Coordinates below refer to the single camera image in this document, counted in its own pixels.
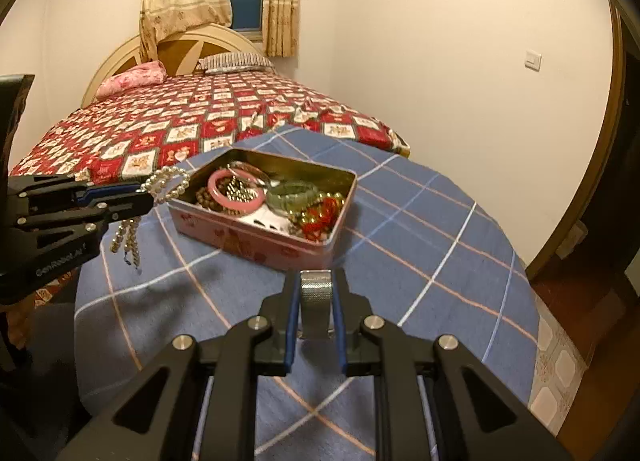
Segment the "gold metal bangle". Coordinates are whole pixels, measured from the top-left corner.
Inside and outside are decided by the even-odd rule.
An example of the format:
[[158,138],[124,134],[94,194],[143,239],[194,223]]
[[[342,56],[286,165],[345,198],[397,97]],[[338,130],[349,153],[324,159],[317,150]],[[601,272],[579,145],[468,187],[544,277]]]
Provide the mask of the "gold metal bangle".
[[241,161],[232,161],[227,165],[232,176],[238,178],[250,187],[269,189],[271,187],[270,177],[261,169]]

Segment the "red patchwork bedspread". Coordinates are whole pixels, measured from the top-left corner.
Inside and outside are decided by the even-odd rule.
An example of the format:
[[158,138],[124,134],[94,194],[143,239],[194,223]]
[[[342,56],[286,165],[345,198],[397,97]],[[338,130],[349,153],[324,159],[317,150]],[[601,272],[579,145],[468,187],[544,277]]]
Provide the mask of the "red patchwork bedspread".
[[283,125],[410,153],[377,118],[284,76],[246,71],[168,77],[96,100],[50,128],[10,173],[111,184]]

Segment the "pink jade bangle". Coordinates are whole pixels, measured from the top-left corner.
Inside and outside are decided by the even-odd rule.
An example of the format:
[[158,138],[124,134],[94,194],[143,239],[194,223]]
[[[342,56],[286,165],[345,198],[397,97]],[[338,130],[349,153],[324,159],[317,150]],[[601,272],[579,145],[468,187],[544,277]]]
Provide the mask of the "pink jade bangle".
[[265,189],[250,187],[231,175],[228,168],[217,169],[207,179],[207,191],[224,210],[248,214],[266,201]]

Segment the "pink pillow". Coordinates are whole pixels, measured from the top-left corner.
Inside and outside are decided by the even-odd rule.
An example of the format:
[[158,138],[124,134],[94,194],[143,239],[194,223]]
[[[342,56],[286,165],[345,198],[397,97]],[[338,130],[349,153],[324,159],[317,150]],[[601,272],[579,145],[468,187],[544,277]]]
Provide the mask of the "pink pillow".
[[141,63],[104,80],[96,90],[96,100],[120,95],[134,88],[158,85],[164,83],[166,78],[167,72],[162,62],[154,60]]

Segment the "paper cards in tin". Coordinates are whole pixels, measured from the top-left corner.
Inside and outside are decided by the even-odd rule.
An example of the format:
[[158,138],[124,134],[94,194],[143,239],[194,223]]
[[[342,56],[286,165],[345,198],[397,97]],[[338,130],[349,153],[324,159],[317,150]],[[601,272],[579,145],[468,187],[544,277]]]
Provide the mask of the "paper cards in tin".
[[238,217],[238,221],[247,225],[266,228],[274,233],[289,235],[291,233],[291,221],[277,213],[274,213],[266,204],[262,204],[255,212]]

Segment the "pink metal tin box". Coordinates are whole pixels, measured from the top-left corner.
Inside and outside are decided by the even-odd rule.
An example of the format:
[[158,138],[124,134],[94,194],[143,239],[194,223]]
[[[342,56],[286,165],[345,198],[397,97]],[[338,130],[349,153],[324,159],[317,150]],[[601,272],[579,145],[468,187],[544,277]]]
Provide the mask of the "pink metal tin box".
[[[238,221],[245,214],[224,210],[209,195],[208,177],[232,161],[270,177],[264,204],[291,221],[288,236]],[[334,261],[356,186],[357,175],[347,169],[231,149],[196,170],[186,192],[168,206],[179,233],[212,247],[274,269],[320,269]]]

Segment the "striped pillow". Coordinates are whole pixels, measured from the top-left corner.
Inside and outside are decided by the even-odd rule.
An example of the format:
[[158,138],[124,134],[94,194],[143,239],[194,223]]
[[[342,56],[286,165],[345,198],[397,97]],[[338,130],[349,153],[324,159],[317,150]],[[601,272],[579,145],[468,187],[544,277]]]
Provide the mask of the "striped pillow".
[[273,70],[273,63],[262,54],[252,52],[221,52],[198,60],[195,70],[205,74]]

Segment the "cream wooden headboard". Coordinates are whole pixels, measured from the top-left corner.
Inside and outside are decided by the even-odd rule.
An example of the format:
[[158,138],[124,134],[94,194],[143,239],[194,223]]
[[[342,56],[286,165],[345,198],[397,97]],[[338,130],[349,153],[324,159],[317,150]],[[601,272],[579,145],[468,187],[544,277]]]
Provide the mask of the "cream wooden headboard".
[[[233,31],[222,25],[210,24],[184,33],[171,35],[157,46],[160,61],[169,76],[186,75],[195,71],[198,60],[221,52],[252,52],[263,54],[258,35]],[[107,78],[140,64],[140,37],[134,36],[120,45],[94,73],[81,106],[89,106],[96,98],[96,91]]]

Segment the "white wall switch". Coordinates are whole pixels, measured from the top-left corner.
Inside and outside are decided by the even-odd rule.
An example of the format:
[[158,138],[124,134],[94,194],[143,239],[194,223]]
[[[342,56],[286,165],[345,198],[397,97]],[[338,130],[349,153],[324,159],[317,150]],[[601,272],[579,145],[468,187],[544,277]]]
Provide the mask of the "white wall switch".
[[526,69],[539,72],[541,69],[541,54],[532,50],[526,51],[524,64]]

